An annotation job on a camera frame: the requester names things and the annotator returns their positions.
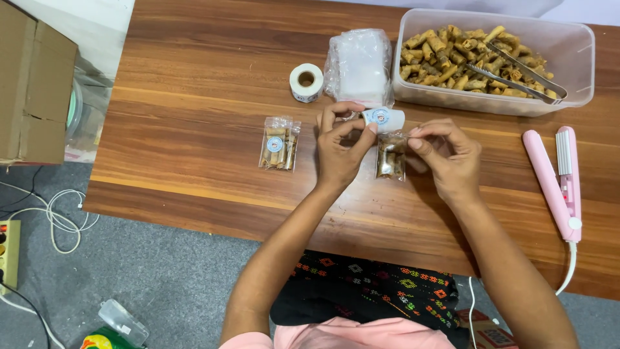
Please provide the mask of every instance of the power strip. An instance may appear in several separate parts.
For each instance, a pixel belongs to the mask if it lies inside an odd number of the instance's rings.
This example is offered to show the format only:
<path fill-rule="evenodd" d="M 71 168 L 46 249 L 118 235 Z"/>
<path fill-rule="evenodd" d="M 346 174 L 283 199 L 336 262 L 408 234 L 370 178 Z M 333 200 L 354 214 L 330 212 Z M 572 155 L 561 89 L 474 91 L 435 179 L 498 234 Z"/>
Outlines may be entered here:
<path fill-rule="evenodd" d="M 17 289 L 17 265 L 19 264 L 19 232 L 22 226 L 20 220 L 0 220 L 0 234 L 4 234 L 0 244 L 0 269 L 4 272 L 4 283 L 10 288 Z M 10 292 L 2 288 L 2 294 Z"/>

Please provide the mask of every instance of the wooden table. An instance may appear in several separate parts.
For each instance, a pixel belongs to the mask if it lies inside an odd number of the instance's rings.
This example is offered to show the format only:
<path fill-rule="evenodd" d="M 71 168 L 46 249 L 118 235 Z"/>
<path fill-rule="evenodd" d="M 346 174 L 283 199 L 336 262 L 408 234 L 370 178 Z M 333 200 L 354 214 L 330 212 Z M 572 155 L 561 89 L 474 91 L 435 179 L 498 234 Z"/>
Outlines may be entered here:
<path fill-rule="evenodd" d="M 316 182 L 315 115 L 295 101 L 290 71 L 323 67 L 329 39 L 364 27 L 398 37 L 406 9 L 290 0 L 137 0 L 84 208 L 263 240 Z M 481 190 L 553 287 L 560 239 L 521 134 L 537 130 L 555 165 L 554 134 L 578 139 L 583 240 L 569 292 L 620 299 L 620 28 L 593 25 L 596 93 L 585 107 L 538 118 L 397 103 L 405 129 L 452 117 L 484 147 Z M 295 173 L 257 167 L 266 116 L 303 121 Z M 432 177 L 374 180 L 375 151 L 331 207 L 310 249 L 471 275 L 473 255 Z"/>

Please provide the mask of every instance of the black cable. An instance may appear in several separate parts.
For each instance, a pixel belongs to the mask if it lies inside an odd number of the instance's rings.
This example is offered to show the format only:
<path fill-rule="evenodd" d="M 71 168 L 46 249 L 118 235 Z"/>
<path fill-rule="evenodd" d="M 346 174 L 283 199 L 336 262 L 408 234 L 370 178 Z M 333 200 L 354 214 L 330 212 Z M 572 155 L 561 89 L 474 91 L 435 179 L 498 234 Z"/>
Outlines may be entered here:
<path fill-rule="evenodd" d="M 21 293 L 15 291 L 14 289 L 10 288 L 9 286 L 6 286 L 3 282 L 0 282 L 0 285 L 2 285 L 6 289 L 14 292 L 16 295 L 20 296 L 23 300 L 25 300 L 28 304 L 30 304 L 30 307 L 35 311 L 35 313 L 37 313 L 37 316 L 38 316 L 39 320 L 41 320 L 41 325 L 43 325 L 43 331 L 45 332 L 45 338 L 47 338 L 47 349 L 51 349 L 50 334 L 47 333 L 47 328 L 45 327 L 45 321 L 43 321 L 43 317 L 41 316 L 41 313 L 39 313 L 37 308 L 35 308 L 35 306 L 33 306 L 32 303 L 26 297 L 22 296 Z"/>
<path fill-rule="evenodd" d="M 3 208 L 7 207 L 7 206 L 13 206 L 15 204 L 18 204 L 24 200 L 26 200 L 30 195 L 32 194 L 36 194 L 35 193 L 35 179 L 37 178 L 37 175 L 39 174 L 39 171 L 41 171 L 41 169 L 43 168 L 43 166 L 39 166 L 39 168 L 37 169 L 37 171 L 35 172 L 35 175 L 32 176 L 32 189 L 30 190 L 30 192 L 28 193 L 28 195 L 22 197 L 21 199 L 17 200 L 16 202 L 13 202 L 12 204 L 8 204 L 8 205 L 4 205 L 4 206 L 0 206 L 0 212 L 4 212 L 6 213 L 4 216 L 0 217 L 0 220 L 2 220 L 3 218 L 7 217 L 10 214 L 13 214 L 19 210 L 15 210 L 15 211 L 5 211 L 2 210 Z"/>

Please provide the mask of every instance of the patterned skirt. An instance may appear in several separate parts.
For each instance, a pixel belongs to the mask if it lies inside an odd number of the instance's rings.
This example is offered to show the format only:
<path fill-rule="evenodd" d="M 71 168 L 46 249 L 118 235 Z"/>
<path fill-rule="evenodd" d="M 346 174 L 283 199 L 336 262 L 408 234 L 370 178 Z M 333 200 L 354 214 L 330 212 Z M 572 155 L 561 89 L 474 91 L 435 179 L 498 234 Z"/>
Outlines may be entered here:
<path fill-rule="evenodd" d="M 457 303 L 452 274 L 306 250 L 270 315 L 277 325 L 403 317 L 466 348 L 469 333 L 459 327 Z"/>

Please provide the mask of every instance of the person's left hand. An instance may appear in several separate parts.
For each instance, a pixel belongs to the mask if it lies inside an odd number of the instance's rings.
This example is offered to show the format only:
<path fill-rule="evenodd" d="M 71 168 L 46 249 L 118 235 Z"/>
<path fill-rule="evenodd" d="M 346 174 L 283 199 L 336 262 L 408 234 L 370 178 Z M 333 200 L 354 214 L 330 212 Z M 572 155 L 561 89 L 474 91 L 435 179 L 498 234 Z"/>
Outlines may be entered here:
<path fill-rule="evenodd" d="M 364 119 L 349 120 L 339 125 L 334 122 L 336 113 L 342 117 L 349 112 L 361 112 L 364 109 L 364 105 L 355 102 L 337 102 L 327 106 L 323 114 L 317 116 L 320 163 L 317 187 L 341 193 L 355 179 L 361 160 L 374 144 L 378 125 L 372 122 L 364 127 Z M 341 146 L 340 141 L 353 130 L 363 130 L 360 139 L 351 148 Z"/>

